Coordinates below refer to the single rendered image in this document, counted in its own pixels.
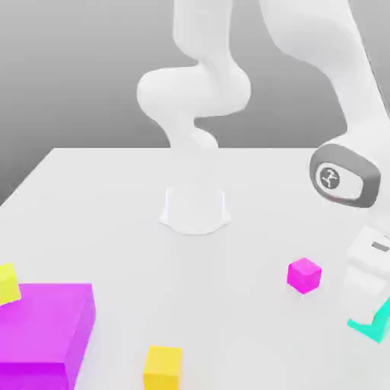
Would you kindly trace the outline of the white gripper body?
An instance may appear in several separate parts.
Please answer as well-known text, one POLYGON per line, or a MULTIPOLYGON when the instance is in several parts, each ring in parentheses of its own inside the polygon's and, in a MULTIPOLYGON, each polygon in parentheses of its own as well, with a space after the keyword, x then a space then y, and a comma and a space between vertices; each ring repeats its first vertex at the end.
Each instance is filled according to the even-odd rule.
POLYGON ((390 235, 363 226, 348 250, 348 257, 366 272, 390 280, 390 235))

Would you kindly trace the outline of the small magenta cube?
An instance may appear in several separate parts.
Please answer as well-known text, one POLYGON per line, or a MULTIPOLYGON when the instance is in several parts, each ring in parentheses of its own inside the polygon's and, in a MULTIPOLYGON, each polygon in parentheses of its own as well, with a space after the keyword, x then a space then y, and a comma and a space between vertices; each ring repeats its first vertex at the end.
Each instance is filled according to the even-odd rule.
POLYGON ((287 283, 299 293, 306 294, 318 288, 322 268, 304 257, 288 266, 287 283))

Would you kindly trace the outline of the small golden yellow cube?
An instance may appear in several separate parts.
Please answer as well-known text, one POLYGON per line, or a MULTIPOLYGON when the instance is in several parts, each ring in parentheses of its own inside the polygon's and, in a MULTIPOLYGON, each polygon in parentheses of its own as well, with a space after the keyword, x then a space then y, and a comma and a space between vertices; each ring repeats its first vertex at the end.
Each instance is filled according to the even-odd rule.
POLYGON ((143 369, 144 390, 180 390, 182 349, 150 346, 143 369))

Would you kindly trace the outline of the small lemon yellow cube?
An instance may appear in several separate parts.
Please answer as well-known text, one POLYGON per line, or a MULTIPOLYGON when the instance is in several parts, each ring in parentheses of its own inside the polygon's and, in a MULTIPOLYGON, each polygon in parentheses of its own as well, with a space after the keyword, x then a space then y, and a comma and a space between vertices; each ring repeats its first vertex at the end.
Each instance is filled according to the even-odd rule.
POLYGON ((0 265, 0 305, 21 299, 13 263, 0 265))

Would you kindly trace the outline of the large magenta box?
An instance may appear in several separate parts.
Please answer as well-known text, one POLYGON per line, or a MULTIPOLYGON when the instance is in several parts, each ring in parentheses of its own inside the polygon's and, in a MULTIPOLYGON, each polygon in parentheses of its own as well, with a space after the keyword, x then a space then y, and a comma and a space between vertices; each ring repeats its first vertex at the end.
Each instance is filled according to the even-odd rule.
POLYGON ((90 283, 22 283, 0 306, 0 390, 75 390, 96 319, 90 283))

